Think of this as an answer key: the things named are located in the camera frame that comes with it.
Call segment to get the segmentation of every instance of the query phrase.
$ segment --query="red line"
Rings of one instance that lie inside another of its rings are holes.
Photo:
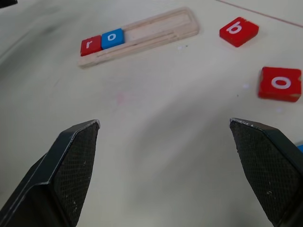
[[[223,1],[223,0],[215,0],[215,1],[219,1],[219,2],[222,2],[222,3],[226,4],[226,5],[234,6],[234,7],[239,8],[239,9],[243,9],[243,10],[246,10],[246,11],[249,11],[249,12],[252,12],[252,13],[256,13],[256,14],[259,14],[259,15],[262,15],[262,16],[274,19],[274,20],[278,20],[278,21],[287,23],[289,25],[293,25],[293,26],[297,26],[297,27],[303,28],[303,25],[300,25],[300,24],[297,24],[297,23],[294,23],[294,22],[291,22],[291,21],[288,21],[288,20],[283,20],[283,19],[280,19],[280,18],[277,18],[277,17],[273,17],[273,16],[270,16],[270,15],[267,15],[267,14],[264,14],[264,13],[260,13],[258,11],[254,11],[254,10],[251,10],[251,9],[248,9],[248,8],[244,8],[242,6],[238,6],[238,5],[235,5],[235,4]]]

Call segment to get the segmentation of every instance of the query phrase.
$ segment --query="wooden tray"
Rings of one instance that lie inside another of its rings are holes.
[[[199,25],[187,7],[126,25],[122,29],[124,44],[80,57],[78,65],[81,68],[94,66],[199,33]]]

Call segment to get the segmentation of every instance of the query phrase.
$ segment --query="white table surface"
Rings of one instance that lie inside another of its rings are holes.
[[[298,0],[230,2],[303,23]],[[79,227],[272,226],[245,178],[228,122],[258,121],[294,143],[303,140],[303,99],[256,95],[263,66],[302,69],[303,29],[214,0],[37,1],[41,14],[26,19],[14,13],[21,3],[0,11],[0,21],[16,21],[0,29],[25,34],[17,41],[0,35],[2,52],[15,43],[0,58],[0,206],[59,132],[99,119]],[[193,10],[199,35],[77,67],[82,39],[182,6]],[[218,34],[238,16],[260,32],[234,48]]]

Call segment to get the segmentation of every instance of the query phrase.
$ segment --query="blue tile with letter o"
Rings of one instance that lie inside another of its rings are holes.
[[[108,49],[114,46],[118,46],[121,44],[124,44],[124,33],[121,28],[111,31],[111,32],[106,32],[102,35],[102,49]]]

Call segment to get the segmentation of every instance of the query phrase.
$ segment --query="red letter tile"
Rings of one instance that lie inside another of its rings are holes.
[[[235,47],[239,47],[255,37],[258,32],[258,25],[255,25],[244,18],[238,17],[220,29],[220,37]]]
[[[258,96],[288,102],[296,102],[301,96],[301,70],[262,69]]]
[[[85,56],[98,51],[102,51],[100,35],[82,41],[80,51],[81,56]]]

